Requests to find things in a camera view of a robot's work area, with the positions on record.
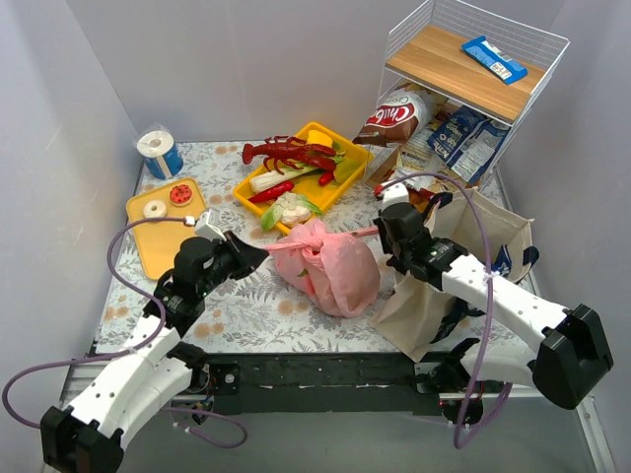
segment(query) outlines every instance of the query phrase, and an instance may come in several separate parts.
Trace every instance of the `floral tablecloth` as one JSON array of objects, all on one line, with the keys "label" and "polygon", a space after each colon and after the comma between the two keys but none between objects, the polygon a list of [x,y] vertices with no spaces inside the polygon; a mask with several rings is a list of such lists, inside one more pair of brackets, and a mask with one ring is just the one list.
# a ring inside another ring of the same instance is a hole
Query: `floral tablecloth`
[{"label": "floral tablecloth", "polygon": [[[254,245],[274,242],[278,231],[264,233],[258,219],[246,210],[232,194],[258,166],[244,166],[241,142],[180,143],[184,168],[175,179],[193,177],[204,194],[206,204],[220,210],[222,230]],[[155,179],[144,169],[139,192],[167,183]],[[482,192],[503,205],[501,189],[495,179]],[[371,190],[356,183],[323,216],[332,232],[347,232],[372,224],[379,209]],[[396,349],[369,325],[391,294],[393,270],[386,266],[388,257],[381,251],[376,236],[365,238],[375,254],[382,273],[377,301],[356,318],[331,317],[317,309],[309,298],[281,279],[268,258],[254,274],[240,281],[228,281],[206,299],[206,311],[184,337],[211,353],[287,353],[287,352],[392,352]],[[155,282],[144,275],[133,237],[123,242],[116,265],[122,276],[142,289],[153,292]],[[97,353],[119,349],[131,334],[146,301],[141,296],[112,280],[102,323],[97,336]],[[435,350],[448,350],[469,336],[480,336],[483,317],[463,320],[454,333],[434,345]],[[522,344],[515,334],[494,323],[491,343]]]}]

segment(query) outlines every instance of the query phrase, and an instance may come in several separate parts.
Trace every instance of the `canvas bag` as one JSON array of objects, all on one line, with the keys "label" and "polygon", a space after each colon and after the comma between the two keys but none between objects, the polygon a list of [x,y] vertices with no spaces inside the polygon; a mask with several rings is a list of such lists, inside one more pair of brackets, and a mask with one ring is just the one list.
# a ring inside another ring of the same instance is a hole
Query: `canvas bag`
[{"label": "canvas bag", "polygon": [[[520,217],[488,200],[476,189],[465,191],[473,200],[482,224],[489,235],[491,259],[501,246],[508,247],[512,269],[507,279],[520,281],[529,271],[538,251],[532,246],[532,220]],[[484,261],[482,236],[473,212],[461,193],[451,202],[435,206],[426,221],[432,237],[450,238]],[[382,311],[373,316],[370,325],[401,352],[418,363],[431,348],[443,317],[457,298],[443,293],[411,275],[402,276],[395,285],[395,294]]]}]

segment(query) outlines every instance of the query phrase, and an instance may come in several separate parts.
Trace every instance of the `blue label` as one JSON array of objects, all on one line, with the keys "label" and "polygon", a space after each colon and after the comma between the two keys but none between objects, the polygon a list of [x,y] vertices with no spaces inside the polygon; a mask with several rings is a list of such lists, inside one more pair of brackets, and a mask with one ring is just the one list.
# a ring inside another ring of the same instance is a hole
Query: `blue label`
[{"label": "blue label", "polygon": [[[171,173],[170,176],[166,176],[163,172],[163,169],[160,166],[160,160],[164,160],[165,166]],[[147,169],[154,177],[158,179],[167,179],[181,171],[182,167],[184,166],[184,161],[177,152],[177,145],[174,145],[170,150],[168,150],[159,158],[145,157],[145,165],[147,165]]]},{"label": "blue label", "polygon": [[477,62],[502,79],[505,84],[513,84],[528,73],[526,67],[504,54],[486,40],[486,36],[472,39],[462,45],[462,49]]},{"label": "blue label", "polygon": [[513,261],[509,254],[509,248],[505,244],[500,247],[500,251],[497,253],[497,258],[495,258],[495,263],[493,263],[491,269],[500,273],[500,276],[503,278],[506,278],[510,274],[511,269],[513,269]]}]

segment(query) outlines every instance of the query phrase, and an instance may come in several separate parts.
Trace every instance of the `gray wall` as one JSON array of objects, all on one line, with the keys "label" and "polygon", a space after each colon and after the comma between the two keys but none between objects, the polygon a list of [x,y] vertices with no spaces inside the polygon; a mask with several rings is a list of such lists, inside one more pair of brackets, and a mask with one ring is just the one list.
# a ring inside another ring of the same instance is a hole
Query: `gray wall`
[{"label": "gray wall", "polygon": [[265,138],[320,121],[354,136],[389,30],[419,0],[68,0],[138,129]]},{"label": "gray wall", "polygon": [[[105,250],[139,161],[134,129],[62,0],[0,0],[0,383],[84,353],[107,290]],[[38,421],[66,370],[11,400]],[[37,431],[0,409],[0,471],[39,471]]]},{"label": "gray wall", "polygon": [[552,30],[573,42],[502,166],[517,211],[536,219],[541,290],[601,315],[616,366],[596,407],[619,471],[631,471],[629,18],[628,1],[565,1]]}]

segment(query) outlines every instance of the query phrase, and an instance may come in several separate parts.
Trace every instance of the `blue snack package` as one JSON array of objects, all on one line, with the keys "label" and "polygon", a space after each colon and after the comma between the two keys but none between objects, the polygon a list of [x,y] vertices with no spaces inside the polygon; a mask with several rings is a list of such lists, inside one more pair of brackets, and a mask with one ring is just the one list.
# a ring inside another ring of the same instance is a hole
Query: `blue snack package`
[{"label": "blue snack package", "polygon": [[427,139],[427,144],[448,163],[460,146],[477,131],[486,117],[468,106],[461,106]]},{"label": "blue snack package", "polygon": [[495,262],[491,265],[491,270],[506,278],[511,273],[511,269],[513,269],[513,260],[509,254],[509,248],[503,244],[500,246]]},{"label": "blue snack package", "polygon": [[499,121],[482,122],[445,164],[467,184],[474,185],[491,165],[509,131],[510,127]]},{"label": "blue snack package", "polygon": [[493,44],[489,44],[486,36],[472,39],[462,45],[462,49],[489,71],[498,76],[504,84],[513,84],[523,79],[528,70],[511,56],[504,54]]}]

